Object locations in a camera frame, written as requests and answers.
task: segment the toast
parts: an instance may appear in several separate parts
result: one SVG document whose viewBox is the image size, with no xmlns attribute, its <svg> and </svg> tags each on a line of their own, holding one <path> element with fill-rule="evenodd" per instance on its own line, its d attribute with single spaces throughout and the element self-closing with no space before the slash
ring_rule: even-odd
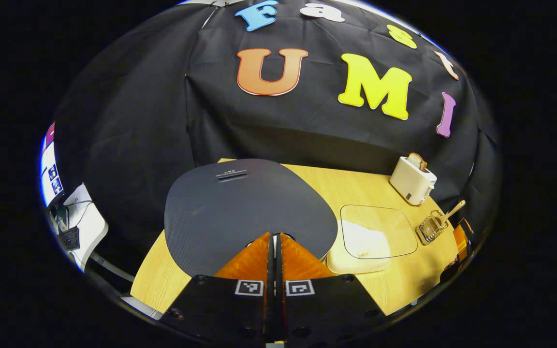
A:
<svg viewBox="0 0 557 348">
<path fill-rule="evenodd" d="M 427 168 L 427 162 L 424 161 L 423 158 L 416 152 L 410 152 L 407 156 L 407 161 L 423 172 L 425 171 L 425 168 Z"/>
</svg>

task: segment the orange letter u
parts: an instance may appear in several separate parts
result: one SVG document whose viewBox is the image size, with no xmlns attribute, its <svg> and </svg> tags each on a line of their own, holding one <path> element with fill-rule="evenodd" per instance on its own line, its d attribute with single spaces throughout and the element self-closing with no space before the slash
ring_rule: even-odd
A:
<svg viewBox="0 0 557 348">
<path fill-rule="evenodd" d="M 264 57 L 270 55 L 270 50 L 252 48 L 239 51 L 238 86 L 243 91 L 254 95 L 281 95 L 296 88 L 300 79 L 302 58 L 307 57 L 309 53 L 297 48 L 283 48 L 278 53 L 285 57 L 283 77 L 270 82 L 261 78 L 261 66 Z"/>
</svg>

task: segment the wooden table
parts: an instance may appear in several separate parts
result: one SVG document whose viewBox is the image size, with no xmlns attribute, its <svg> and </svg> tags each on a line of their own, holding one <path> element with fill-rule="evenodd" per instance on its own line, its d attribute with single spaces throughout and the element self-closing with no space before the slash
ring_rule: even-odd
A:
<svg viewBox="0 0 557 348">
<path fill-rule="evenodd" d="M 284 165 L 305 180 L 330 205 L 337 220 L 341 207 L 369 205 L 397 209 L 410 225 L 418 226 L 440 207 L 431 197 L 420 206 L 409 205 L 390 185 L 388 175 L 349 172 L 327 168 Z M 393 258 L 390 266 L 373 273 L 356 275 L 386 315 L 407 306 L 440 282 L 440 274 L 457 256 L 453 226 L 429 245 L 418 240 L 415 252 Z M 131 295 L 164 313 L 190 281 L 191 276 L 174 262 L 166 246 L 164 230 L 158 237 L 132 283 Z"/>
</svg>

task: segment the white toaster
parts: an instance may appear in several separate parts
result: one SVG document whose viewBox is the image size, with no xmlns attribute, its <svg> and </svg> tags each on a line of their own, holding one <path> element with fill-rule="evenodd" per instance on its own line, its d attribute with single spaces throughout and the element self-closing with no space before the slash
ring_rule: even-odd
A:
<svg viewBox="0 0 557 348">
<path fill-rule="evenodd" d="M 434 189 L 438 178 L 425 168 L 425 172 L 399 157 L 390 183 L 396 191 L 411 205 L 421 205 Z"/>
</svg>

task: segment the foam letter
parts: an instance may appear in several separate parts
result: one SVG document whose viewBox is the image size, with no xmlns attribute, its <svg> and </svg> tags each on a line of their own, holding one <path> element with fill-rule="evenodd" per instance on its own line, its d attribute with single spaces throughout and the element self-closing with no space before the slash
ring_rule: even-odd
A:
<svg viewBox="0 0 557 348">
<path fill-rule="evenodd" d="M 444 112 L 442 112 L 442 121 L 437 128 L 436 132 L 444 137 L 451 136 L 451 121 L 453 120 L 453 109 L 457 103 L 455 99 L 451 97 L 448 93 L 442 93 L 442 98 L 444 98 Z"/>
<path fill-rule="evenodd" d="M 407 119 L 407 86 L 411 82 L 409 73 L 400 68 L 389 68 L 380 79 L 369 59 L 352 53 L 345 53 L 341 58 L 349 68 L 345 93 L 338 95 L 339 102 L 363 106 L 365 101 L 360 97 L 362 86 L 371 109 L 376 109 L 388 95 L 388 101 L 382 105 L 382 112 L 398 119 Z"/>
<path fill-rule="evenodd" d="M 386 26 L 389 29 L 389 34 L 393 39 L 409 48 L 416 48 L 416 42 L 411 39 L 410 34 L 408 34 L 405 30 L 399 29 L 391 24 Z"/>
<path fill-rule="evenodd" d="M 446 71 L 447 71 L 448 73 L 450 73 L 450 75 L 453 77 L 453 79 L 455 79 L 455 80 L 458 81 L 458 80 L 459 80 L 459 77 L 458 77 L 458 75 L 453 71 L 453 64 L 451 63 L 451 61 L 449 61 L 448 58 L 447 58 L 445 55 L 443 55 L 442 53 L 440 53 L 440 52 L 434 51 L 434 53 L 435 53 L 436 55 L 438 55 L 438 57 L 439 57 L 440 59 L 442 59 L 442 64 L 444 64 L 444 67 L 446 68 Z"/>
<path fill-rule="evenodd" d="M 322 4 L 306 4 L 305 6 L 300 9 L 300 13 L 303 15 L 323 17 L 334 22 L 345 22 L 345 18 L 341 17 L 341 10 L 337 8 Z"/>
<path fill-rule="evenodd" d="M 270 55 L 270 50 L 252 48 L 239 51 L 238 86 L 243 91 L 254 95 L 281 95 L 296 88 L 300 80 L 302 58 L 307 57 L 309 53 L 297 48 L 283 48 L 278 53 L 285 57 L 283 77 L 270 82 L 261 78 L 261 66 L 264 57 Z"/>
<path fill-rule="evenodd" d="M 236 12 L 236 16 L 241 16 L 242 18 L 244 18 L 246 23 L 248 23 L 246 31 L 254 31 L 255 29 L 259 29 L 261 27 L 267 26 L 268 24 L 274 23 L 276 18 L 265 17 L 265 15 L 275 15 L 277 13 L 277 10 L 270 5 L 276 5 L 278 3 L 279 2 L 276 0 L 267 0 L 264 2 L 260 2 L 259 4 L 246 7 L 246 9 Z"/>
</svg>

